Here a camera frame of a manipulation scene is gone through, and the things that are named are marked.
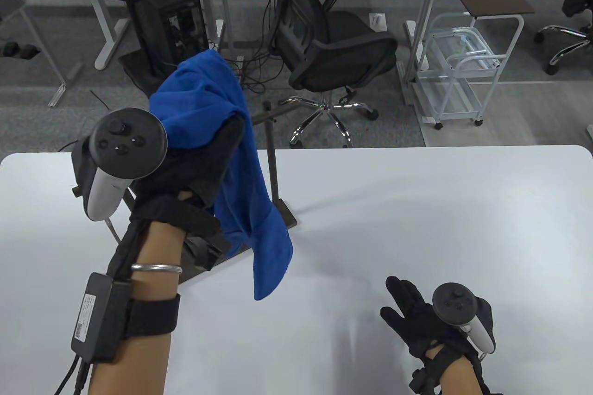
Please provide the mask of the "person's right hand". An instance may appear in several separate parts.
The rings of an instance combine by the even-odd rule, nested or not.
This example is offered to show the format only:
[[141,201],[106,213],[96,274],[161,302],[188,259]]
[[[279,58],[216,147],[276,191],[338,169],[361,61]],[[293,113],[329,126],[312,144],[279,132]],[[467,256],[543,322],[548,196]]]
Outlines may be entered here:
[[492,308],[468,287],[443,283],[427,302],[405,279],[390,276],[385,285],[398,310],[384,307],[380,315],[413,357],[426,363],[453,363],[462,357],[475,362],[495,352]]

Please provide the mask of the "person's left hand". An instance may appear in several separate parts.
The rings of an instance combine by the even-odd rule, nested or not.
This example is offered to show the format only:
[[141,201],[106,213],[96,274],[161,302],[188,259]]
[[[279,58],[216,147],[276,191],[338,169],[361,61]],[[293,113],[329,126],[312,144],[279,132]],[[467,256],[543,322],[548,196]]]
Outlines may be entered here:
[[230,242],[223,234],[221,220],[213,214],[214,203],[244,130],[244,120],[232,116],[208,145],[169,149],[154,173],[132,183],[136,198],[130,223],[107,268],[108,275],[131,277],[143,237],[154,222],[184,230],[184,249],[199,268],[211,270],[216,260],[229,253]]

